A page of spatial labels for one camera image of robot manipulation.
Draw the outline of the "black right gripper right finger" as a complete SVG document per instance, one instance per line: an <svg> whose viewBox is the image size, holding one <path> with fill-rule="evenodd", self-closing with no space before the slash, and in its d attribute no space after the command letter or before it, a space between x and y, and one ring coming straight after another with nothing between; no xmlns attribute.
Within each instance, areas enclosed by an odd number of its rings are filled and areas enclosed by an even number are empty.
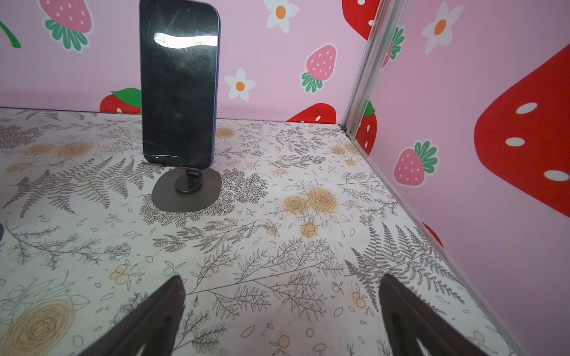
<svg viewBox="0 0 570 356"><path fill-rule="evenodd" d="M391 274L380 281L379 301L394 355L421 355L420 345L431 355L484 354Z"/></svg>

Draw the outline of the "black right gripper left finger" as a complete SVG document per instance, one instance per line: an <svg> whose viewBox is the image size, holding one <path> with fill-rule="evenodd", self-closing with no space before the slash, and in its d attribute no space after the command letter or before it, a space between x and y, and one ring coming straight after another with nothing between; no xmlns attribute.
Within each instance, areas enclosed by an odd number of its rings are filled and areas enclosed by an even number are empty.
<svg viewBox="0 0 570 356"><path fill-rule="evenodd" d="M181 277L168 279L82 355L171 355L186 293Z"/></svg>

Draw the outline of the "blue-edged black phone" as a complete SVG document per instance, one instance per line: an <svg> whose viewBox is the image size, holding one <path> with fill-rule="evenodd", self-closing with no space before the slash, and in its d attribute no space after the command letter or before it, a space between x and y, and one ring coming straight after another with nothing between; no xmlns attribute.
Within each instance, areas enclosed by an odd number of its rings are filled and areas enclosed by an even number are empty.
<svg viewBox="0 0 570 356"><path fill-rule="evenodd" d="M200 1L141 1L143 154L207 169L214 160L221 20Z"/></svg>

